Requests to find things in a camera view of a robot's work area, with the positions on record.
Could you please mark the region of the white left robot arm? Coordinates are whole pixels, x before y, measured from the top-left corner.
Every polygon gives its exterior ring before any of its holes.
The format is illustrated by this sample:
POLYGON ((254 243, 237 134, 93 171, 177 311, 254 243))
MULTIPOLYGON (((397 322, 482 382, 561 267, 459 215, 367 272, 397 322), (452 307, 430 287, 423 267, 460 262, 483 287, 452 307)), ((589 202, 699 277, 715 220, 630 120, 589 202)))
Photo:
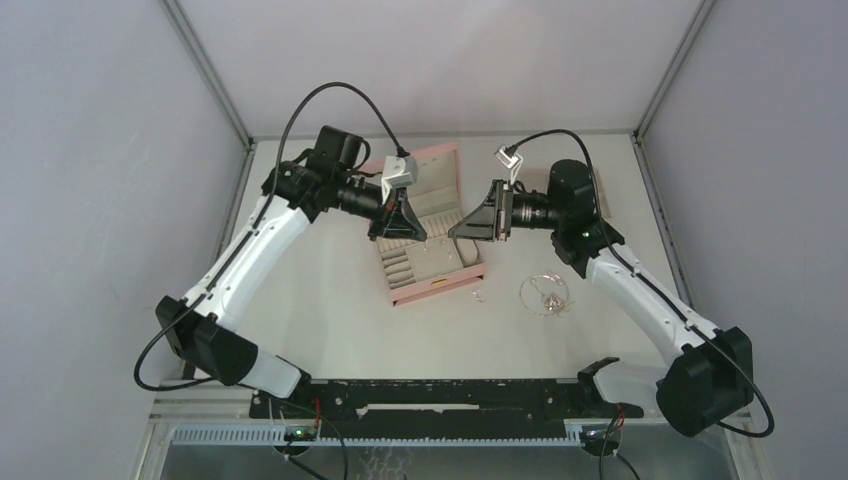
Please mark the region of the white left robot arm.
POLYGON ((404 149, 386 157, 379 182, 371 183, 356 163, 370 152, 364 138, 325 126, 313 147, 275 164, 247 222, 212 267, 184 295, 165 296, 156 306, 159 335, 179 358, 210 380, 273 395, 290 417, 310 409, 305 372, 238 329, 271 269, 322 213, 338 209, 367 220, 372 240, 426 240, 407 194, 417 179, 414 157, 404 149))

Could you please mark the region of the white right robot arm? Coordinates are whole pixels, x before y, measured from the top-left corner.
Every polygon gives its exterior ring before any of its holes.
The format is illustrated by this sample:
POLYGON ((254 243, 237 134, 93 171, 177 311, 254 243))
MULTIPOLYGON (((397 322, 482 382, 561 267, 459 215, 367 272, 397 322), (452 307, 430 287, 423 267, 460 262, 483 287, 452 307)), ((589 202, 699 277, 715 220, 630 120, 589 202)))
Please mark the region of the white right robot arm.
POLYGON ((485 200, 451 227, 453 239, 505 241, 512 229, 550 233, 557 257, 605 292, 649 338, 664 368, 605 359, 586 373, 578 402, 592 416, 616 403, 656 409, 668 424, 694 437, 748 406, 755 398, 753 348, 738 327, 723 330, 661 285, 597 211, 591 169, 560 160, 547 190, 493 181, 485 200))

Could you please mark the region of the pink jewelry box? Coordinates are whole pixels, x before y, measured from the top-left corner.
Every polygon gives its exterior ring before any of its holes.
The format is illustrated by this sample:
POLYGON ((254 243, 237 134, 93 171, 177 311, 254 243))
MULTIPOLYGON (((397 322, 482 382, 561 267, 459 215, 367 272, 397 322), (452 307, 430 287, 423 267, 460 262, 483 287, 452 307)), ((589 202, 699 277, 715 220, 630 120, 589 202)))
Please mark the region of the pink jewelry box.
POLYGON ((448 230, 464 218, 460 205, 460 147, 456 142, 414 151, 415 184, 407 188, 409 204, 427 232, 427 240, 376 240, 392 306, 397 307, 485 279, 487 266, 465 266, 448 230))

